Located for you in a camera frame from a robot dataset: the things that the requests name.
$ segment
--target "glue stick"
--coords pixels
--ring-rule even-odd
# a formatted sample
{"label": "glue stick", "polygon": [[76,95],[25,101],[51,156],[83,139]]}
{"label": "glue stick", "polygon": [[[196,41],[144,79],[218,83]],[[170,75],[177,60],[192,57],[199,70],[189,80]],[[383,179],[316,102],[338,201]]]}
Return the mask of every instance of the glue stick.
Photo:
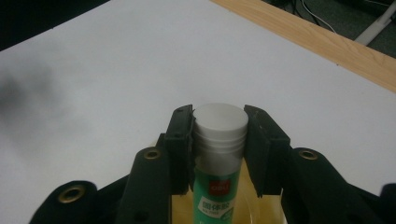
{"label": "glue stick", "polygon": [[202,105],[193,115],[193,223],[231,224],[248,115],[226,104]]}

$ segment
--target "floor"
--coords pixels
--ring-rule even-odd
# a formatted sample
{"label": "floor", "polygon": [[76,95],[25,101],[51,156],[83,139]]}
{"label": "floor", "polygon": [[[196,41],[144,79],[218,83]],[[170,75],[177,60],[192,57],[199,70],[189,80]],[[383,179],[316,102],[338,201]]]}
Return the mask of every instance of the floor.
{"label": "floor", "polygon": [[[380,17],[392,0],[263,0],[283,8],[307,21],[317,22],[323,28],[334,31],[349,39],[356,39],[371,23]],[[304,9],[302,2],[316,16]],[[391,22],[369,45],[390,57],[396,58],[396,21]]]}

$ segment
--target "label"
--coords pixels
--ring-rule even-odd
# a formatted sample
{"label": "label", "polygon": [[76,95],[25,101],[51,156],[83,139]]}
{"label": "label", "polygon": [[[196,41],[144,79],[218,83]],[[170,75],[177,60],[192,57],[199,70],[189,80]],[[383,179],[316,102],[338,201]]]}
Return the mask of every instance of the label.
{"label": "label", "polygon": [[239,171],[207,175],[195,169],[194,224],[231,224]]}

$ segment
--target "white tabletop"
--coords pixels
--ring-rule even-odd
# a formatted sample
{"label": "white tabletop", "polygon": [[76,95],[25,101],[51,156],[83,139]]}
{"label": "white tabletop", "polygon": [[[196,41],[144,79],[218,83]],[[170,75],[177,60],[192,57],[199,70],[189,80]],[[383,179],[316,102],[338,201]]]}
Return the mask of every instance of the white tabletop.
{"label": "white tabletop", "polygon": [[395,93],[209,1],[108,2],[1,51],[0,74],[1,223],[127,175],[189,104],[255,105],[349,183],[396,182]]}

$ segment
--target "wooden edge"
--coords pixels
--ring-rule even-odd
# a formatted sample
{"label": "wooden edge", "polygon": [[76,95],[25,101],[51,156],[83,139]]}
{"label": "wooden edge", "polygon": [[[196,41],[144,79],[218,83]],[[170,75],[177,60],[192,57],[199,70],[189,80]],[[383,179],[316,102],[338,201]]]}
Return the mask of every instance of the wooden edge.
{"label": "wooden edge", "polygon": [[261,0],[211,0],[289,41],[396,92],[396,59]]}

